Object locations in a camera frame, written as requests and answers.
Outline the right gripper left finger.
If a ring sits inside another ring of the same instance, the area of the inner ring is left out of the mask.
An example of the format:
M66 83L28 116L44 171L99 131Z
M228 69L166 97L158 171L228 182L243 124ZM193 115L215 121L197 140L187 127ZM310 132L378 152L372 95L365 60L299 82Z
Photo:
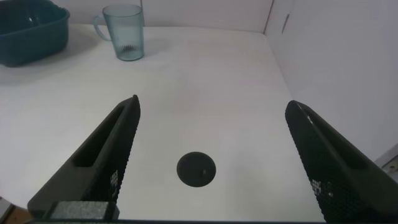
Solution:
M55 202L117 202L140 116L136 95L120 102L29 200L32 216Z

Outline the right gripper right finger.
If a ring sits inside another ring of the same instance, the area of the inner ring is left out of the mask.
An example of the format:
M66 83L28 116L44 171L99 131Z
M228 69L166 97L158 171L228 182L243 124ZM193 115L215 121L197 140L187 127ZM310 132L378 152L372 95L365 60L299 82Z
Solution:
M285 120L328 223L397 223L397 182L307 105Z

